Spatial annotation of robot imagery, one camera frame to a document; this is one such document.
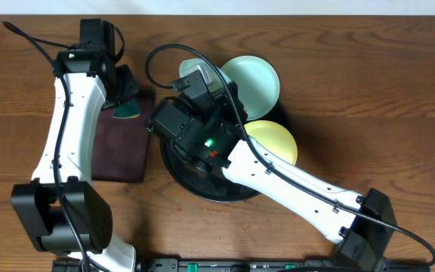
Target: wood grain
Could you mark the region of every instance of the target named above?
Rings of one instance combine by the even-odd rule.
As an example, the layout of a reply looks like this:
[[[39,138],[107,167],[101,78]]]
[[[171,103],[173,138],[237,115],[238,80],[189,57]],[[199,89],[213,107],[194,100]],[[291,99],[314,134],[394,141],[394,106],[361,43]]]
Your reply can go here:
[[[435,246],[435,17],[104,18],[122,30],[122,62],[144,85],[150,85],[145,57],[169,42],[192,46],[218,65],[245,54],[268,60],[280,77],[298,166],[360,193],[370,187],[385,192],[399,224]],[[79,19],[0,17],[0,271],[49,270],[54,259],[32,248],[10,204],[13,184],[28,181],[45,145],[54,79],[46,60],[1,20],[72,44]],[[162,52],[152,73],[170,82],[190,57]],[[186,192],[167,173],[155,138],[142,184],[95,187],[112,207],[115,232],[150,257],[300,259],[332,248],[314,227],[265,196],[220,204]],[[399,234],[386,256],[430,257]]]

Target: white wall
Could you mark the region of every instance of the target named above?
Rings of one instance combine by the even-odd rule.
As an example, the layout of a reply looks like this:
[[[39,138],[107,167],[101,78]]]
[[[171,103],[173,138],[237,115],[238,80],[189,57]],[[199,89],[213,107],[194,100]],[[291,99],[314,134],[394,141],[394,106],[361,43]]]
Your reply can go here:
[[[435,0],[0,0],[0,14],[435,15]]]

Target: yellow plate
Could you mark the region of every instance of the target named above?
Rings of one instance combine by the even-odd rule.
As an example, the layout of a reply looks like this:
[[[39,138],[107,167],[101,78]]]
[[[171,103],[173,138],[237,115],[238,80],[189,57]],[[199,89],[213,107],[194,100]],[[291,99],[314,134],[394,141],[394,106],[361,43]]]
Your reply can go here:
[[[298,148],[292,134],[282,125],[271,121],[259,120],[245,125],[248,135],[280,159],[295,165]]]

